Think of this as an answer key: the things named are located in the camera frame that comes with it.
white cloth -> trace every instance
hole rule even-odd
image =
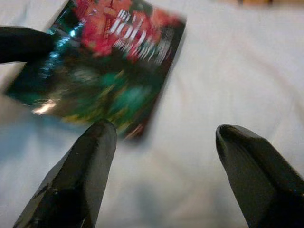
[[[64,2],[0,0],[0,24],[46,30]],[[215,130],[246,127],[304,174],[304,8],[150,2],[187,16],[185,40],[146,140],[118,142],[96,227],[247,227]],[[14,67],[0,66],[0,85]],[[12,227],[83,131],[1,97],[0,228]]]

wrinkled fabric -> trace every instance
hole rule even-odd
[[[0,1],[0,24],[46,30],[64,0]],[[221,124],[248,128],[304,175],[303,7],[150,0],[187,16],[145,140],[119,141],[96,227],[244,228],[216,153]],[[0,66],[0,89],[17,65]],[[0,227],[12,227],[84,127],[0,98]]]

white fabric surface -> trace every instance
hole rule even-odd
[[[0,24],[46,30],[64,2],[0,0]],[[304,8],[150,2],[187,16],[185,41],[146,140],[118,142],[96,227],[247,227],[215,130],[246,127],[304,174]],[[15,66],[0,66],[0,85]],[[0,98],[0,228],[83,131]]]

